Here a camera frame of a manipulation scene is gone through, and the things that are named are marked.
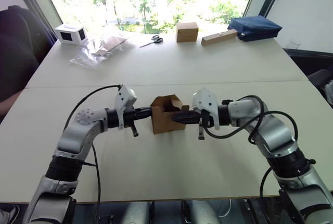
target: white table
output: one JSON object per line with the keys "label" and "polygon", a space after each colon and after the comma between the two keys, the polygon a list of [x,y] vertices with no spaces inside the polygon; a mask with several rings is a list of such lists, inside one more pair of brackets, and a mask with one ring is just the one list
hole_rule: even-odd
{"label": "white table", "polygon": [[78,46],[57,42],[34,74],[28,88],[104,86],[110,84],[173,85],[230,82],[301,81],[306,76],[274,39],[242,42],[232,39],[210,46],[176,43],[173,34],[160,44],[137,35],[124,51],[96,70],[74,67],[69,60]]}
{"label": "white table", "polygon": [[[333,190],[331,173],[333,112],[308,81],[206,84],[219,100],[256,94],[269,109],[291,114],[299,127],[299,145]],[[201,85],[132,87],[136,107],[148,106],[157,95],[175,93],[184,104]],[[0,202],[30,201],[46,172],[68,113],[94,88],[25,89],[0,125]],[[115,90],[102,91],[81,108],[113,107]],[[109,130],[95,139],[101,172],[102,201],[230,198],[259,195],[268,168],[247,132],[227,140],[197,139],[197,126],[185,131],[153,135],[150,119],[136,122],[139,137],[130,129]],[[224,133],[233,128],[223,127]],[[87,161],[93,162],[92,154]],[[278,194],[270,175],[264,195]],[[74,197],[79,202],[97,199],[96,171],[83,167]]]}

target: white cube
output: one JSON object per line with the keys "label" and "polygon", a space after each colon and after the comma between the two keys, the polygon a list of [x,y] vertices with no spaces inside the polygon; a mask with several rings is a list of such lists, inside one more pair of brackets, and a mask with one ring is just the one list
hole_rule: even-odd
{"label": "white cube", "polygon": [[55,32],[61,43],[81,45],[87,39],[82,25],[62,24],[55,28]]}

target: blue fabric bag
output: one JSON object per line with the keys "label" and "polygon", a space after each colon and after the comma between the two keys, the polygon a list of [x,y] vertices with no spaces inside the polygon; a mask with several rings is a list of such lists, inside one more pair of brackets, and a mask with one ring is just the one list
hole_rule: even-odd
{"label": "blue fabric bag", "polygon": [[265,38],[274,38],[281,26],[262,16],[232,18],[228,30],[237,30],[238,38],[248,42]]}

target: open cardboard box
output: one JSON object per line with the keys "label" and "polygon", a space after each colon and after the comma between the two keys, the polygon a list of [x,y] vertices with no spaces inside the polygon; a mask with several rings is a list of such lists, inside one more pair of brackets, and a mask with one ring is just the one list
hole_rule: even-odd
{"label": "open cardboard box", "polygon": [[152,129],[154,134],[184,130],[186,125],[171,120],[180,111],[188,111],[189,106],[183,105],[176,95],[158,96],[150,105]]}

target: plastic bag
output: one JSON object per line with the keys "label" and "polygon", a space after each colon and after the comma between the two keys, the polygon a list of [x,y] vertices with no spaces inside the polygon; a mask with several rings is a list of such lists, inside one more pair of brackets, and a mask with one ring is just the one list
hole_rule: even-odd
{"label": "plastic bag", "polygon": [[97,68],[104,60],[115,53],[123,51],[123,43],[128,39],[121,31],[105,33],[102,36],[88,39],[80,52],[69,62],[89,69]]}

